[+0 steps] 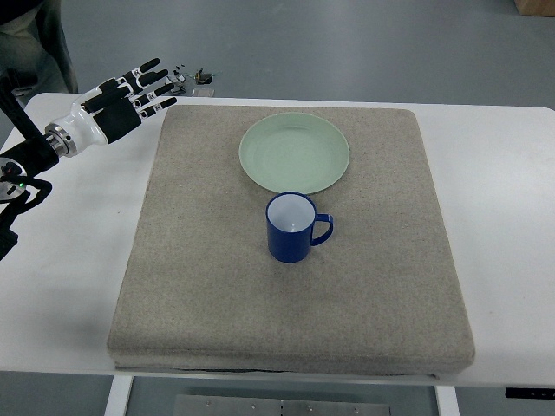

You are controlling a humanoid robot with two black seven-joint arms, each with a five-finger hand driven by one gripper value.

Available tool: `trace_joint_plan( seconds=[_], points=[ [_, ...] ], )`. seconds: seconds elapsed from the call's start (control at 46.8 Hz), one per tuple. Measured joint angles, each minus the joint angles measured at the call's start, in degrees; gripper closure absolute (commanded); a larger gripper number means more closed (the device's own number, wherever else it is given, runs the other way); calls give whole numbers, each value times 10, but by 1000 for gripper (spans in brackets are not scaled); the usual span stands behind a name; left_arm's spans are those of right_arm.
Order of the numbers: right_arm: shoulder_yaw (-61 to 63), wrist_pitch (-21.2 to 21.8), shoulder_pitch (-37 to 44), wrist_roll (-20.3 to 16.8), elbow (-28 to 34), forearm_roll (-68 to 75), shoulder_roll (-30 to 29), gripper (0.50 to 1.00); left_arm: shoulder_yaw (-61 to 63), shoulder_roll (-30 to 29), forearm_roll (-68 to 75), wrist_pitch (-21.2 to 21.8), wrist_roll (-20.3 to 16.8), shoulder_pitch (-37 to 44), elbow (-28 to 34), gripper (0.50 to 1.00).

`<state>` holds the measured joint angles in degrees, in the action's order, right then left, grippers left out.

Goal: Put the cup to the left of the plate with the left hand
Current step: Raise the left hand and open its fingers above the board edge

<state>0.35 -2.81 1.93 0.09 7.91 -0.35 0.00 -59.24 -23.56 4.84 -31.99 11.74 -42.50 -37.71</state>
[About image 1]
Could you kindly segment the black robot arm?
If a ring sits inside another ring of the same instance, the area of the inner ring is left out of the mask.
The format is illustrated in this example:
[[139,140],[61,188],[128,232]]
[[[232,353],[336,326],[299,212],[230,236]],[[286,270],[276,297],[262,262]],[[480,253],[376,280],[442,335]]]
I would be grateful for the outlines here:
[[1,110],[23,136],[23,141],[1,153],[1,257],[18,242],[11,229],[16,218],[41,204],[52,191],[50,182],[37,176],[59,162],[59,156],[16,98],[36,77],[7,69],[1,74]]

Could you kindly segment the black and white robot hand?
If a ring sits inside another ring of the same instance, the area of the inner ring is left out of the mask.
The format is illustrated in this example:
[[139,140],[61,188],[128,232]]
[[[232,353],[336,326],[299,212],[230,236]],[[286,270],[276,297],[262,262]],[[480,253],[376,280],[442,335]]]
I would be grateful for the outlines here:
[[69,113],[46,127],[48,142],[58,156],[74,157],[92,145],[108,145],[123,138],[142,122],[177,103],[164,94],[173,89],[166,83],[148,91],[165,79],[166,69],[156,71],[160,59],[113,77],[80,95]]

